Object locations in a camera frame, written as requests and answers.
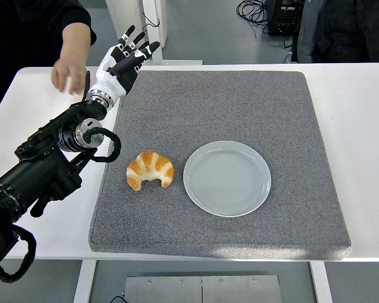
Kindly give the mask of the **person's hand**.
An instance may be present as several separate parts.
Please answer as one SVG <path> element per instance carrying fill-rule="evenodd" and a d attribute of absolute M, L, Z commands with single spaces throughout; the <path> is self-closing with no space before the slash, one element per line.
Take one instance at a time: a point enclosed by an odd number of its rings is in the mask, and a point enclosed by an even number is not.
<path fill-rule="evenodd" d="M 58 91 L 79 95 L 85 89 L 86 72 L 84 60 L 69 56 L 61 57 L 53 66 L 51 81 Z"/>

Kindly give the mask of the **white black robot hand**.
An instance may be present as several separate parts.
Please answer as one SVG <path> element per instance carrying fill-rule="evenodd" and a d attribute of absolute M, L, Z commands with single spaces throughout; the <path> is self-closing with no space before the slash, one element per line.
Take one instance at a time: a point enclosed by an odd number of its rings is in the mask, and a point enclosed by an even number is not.
<path fill-rule="evenodd" d="M 143 42 L 145 33 L 141 32 L 133 40 L 129 36 L 135 26 L 130 26 L 104 56 L 97 72 L 97 81 L 88 90 L 89 99 L 99 98 L 106 102 L 116 101 L 127 95 L 133 87 L 138 72 L 160 47 L 160 42 Z"/>

